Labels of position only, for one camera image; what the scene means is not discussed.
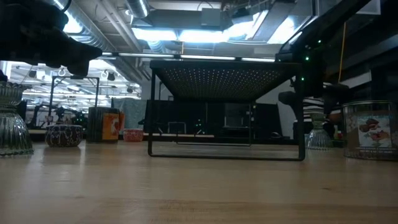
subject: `orange sign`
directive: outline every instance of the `orange sign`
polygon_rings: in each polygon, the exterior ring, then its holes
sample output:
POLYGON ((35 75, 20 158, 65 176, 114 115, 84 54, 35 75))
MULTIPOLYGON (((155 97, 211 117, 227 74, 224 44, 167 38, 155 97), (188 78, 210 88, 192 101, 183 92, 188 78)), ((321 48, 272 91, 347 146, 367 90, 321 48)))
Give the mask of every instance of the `orange sign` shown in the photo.
POLYGON ((105 113, 102 127, 103 140, 117 140, 119 138, 119 114, 105 113))

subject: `wooden tabletop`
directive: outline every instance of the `wooden tabletop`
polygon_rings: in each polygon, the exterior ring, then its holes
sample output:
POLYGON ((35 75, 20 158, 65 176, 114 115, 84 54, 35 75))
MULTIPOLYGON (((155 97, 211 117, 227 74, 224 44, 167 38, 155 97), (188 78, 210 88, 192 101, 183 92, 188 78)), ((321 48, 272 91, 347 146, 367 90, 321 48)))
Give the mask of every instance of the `wooden tabletop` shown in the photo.
POLYGON ((274 162, 151 158, 145 142, 34 147, 0 159, 1 224, 398 220, 398 164, 341 150, 274 162))

